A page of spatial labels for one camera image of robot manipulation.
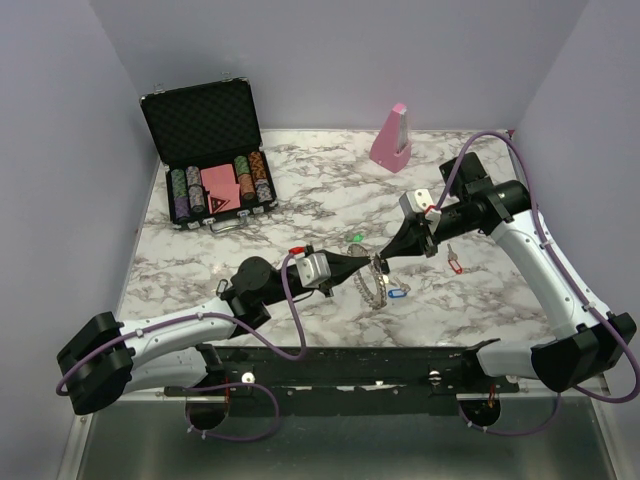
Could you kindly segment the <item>steel disc with keyrings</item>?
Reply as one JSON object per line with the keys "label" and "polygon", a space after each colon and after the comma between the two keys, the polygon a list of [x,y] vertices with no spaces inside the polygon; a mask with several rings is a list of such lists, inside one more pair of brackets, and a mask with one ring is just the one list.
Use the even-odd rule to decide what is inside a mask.
{"label": "steel disc with keyrings", "polygon": [[375,254],[370,253],[358,243],[351,243],[348,246],[347,253],[351,256],[367,255],[370,258],[370,265],[354,275],[354,283],[363,300],[372,310],[384,308],[387,304],[387,288],[379,283],[378,276],[372,266]]}

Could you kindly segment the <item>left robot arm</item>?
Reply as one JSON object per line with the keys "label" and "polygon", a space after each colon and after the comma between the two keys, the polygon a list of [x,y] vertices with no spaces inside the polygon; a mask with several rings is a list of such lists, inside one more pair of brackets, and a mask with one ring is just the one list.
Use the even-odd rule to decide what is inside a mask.
{"label": "left robot arm", "polygon": [[369,265],[366,256],[346,256],[325,250],[315,253],[295,247],[275,268],[252,256],[215,298],[179,312],[143,320],[118,320],[110,311],[93,316],[59,351],[56,361],[62,377],[55,392],[70,399],[77,415],[102,410],[130,391],[191,386],[201,395],[214,393],[222,380],[220,368],[207,360],[190,368],[168,366],[162,358],[199,344],[251,334],[274,353],[299,360],[259,333],[270,320],[268,306],[315,290],[323,294]]}

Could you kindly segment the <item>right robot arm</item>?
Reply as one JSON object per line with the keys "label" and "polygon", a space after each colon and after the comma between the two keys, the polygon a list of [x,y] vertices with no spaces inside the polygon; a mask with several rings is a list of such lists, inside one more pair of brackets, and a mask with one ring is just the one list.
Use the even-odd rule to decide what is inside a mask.
{"label": "right robot arm", "polygon": [[489,236],[511,259],[542,306],[552,339],[533,342],[489,340],[471,349],[460,379],[480,392],[496,377],[541,381],[564,392],[614,367],[637,331],[627,313],[614,314],[569,264],[541,218],[534,217],[526,187],[517,180],[496,184],[478,156],[468,153],[461,166],[441,165],[452,182],[456,203],[435,209],[426,189],[407,191],[399,204],[404,220],[380,257],[431,257],[439,245],[471,231]]}

